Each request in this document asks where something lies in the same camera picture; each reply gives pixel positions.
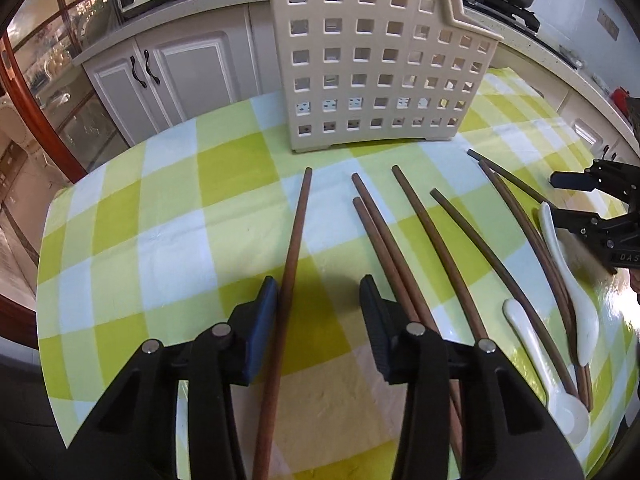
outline checkered tablecloth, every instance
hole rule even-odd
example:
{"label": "checkered tablecloth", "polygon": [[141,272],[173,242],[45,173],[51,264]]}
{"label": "checkered tablecloth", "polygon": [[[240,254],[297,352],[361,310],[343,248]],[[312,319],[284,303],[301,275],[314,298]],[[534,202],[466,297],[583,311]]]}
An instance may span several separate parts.
{"label": "checkered tablecloth", "polygon": [[[358,282],[374,275],[392,298],[351,199],[363,178],[394,232],[445,338],[471,344],[458,300],[420,222],[396,183],[399,164],[441,231],[488,333],[543,397],[502,314],[509,294],[475,247],[429,196],[437,187],[504,261],[545,319],[565,361],[566,336],[544,274],[500,196],[466,155],[471,147],[569,208],[610,217],[622,204],[599,192],[554,190],[554,170],[591,164],[582,141],[511,70],[492,70],[450,142],[377,142],[324,152],[289,150],[283,97],[263,95],[175,126],[89,174],[52,203],[38,276],[40,357],[67,443],[142,341],[189,340],[277,279],[302,173],[314,168],[287,337],[271,474],[283,479],[390,477],[404,389],[377,373],[358,306]],[[533,200],[516,190],[531,213]],[[573,268],[599,306],[591,363],[594,410],[575,450],[585,470],[606,456],[632,391],[638,320],[628,272],[611,277],[580,254]],[[236,419],[250,466],[260,384],[235,388]],[[178,466],[188,476],[184,396]]]}

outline gas stove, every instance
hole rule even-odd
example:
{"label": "gas stove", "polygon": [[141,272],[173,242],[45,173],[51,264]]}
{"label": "gas stove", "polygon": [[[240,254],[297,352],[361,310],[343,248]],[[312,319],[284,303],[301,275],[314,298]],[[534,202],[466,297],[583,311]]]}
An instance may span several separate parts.
{"label": "gas stove", "polygon": [[510,4],[507,0],[462,0],[462,3],[469,9],[476,10],[494,20],[509,25],[528,38],[531,38],[537,44],[545,47],[555,56],[558,56],[574,70],[578,68],[571,59],[538,37],[540,20],[536,18],[536,15],[531,10],[517,7]]}

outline stove burner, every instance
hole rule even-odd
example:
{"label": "stove burner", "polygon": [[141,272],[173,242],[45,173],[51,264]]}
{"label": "stove burner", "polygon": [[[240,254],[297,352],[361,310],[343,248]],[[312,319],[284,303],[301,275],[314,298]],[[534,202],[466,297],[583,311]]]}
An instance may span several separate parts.
{"label": "stove burner", "polygon": [[[540,30],[540,22],[530,10],[510,4],[507,0],[464,0],[469,6],[476,6],[486,13],[497,14],[499,19],[509,20],[510,25],[528,28],[534,34]],[[524,20],[525,27],[515,17]]]}

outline red object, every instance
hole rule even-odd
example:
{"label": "red object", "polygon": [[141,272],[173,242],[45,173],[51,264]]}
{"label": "red object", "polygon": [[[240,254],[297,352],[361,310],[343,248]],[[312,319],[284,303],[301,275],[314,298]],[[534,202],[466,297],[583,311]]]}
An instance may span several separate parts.
{"label": "red object", "polygon": [[626,98],[629,97],[629,92],[627,92],[622,86],[616,88],[611,94],[611,98],[616,106],[620,109],[622,114],[628,119],[629,118],[629,110],[626,107]]}

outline metal screw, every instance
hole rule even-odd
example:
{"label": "metal screw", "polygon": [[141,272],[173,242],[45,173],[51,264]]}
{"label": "metal screw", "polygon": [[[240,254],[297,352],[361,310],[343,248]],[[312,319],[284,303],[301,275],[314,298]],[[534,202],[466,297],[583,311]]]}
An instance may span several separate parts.
{"label": "metal screw", "polygon": [[406,326],[406,331],[411,335],[420,337],[422,334],[427,332],[427,329],[423,324],[412,321]]}
{"label": "metal screw", "polygon": [[211,327],[211,333],[215,337],[226,337],[231,334],[231,325],[229,323],[216,323]]}
{"label": "metal screw", "polygon": [[478,341],[478,348],[481,349],[485,354],[492,354],[498,347],[490,339],[481,339],[480,341]]}
{"label": "metal screw", "polygon": [[158,339],[147,339],[142,343],[142,351],[145,354],[152,354],[160,348],[160,342]]}

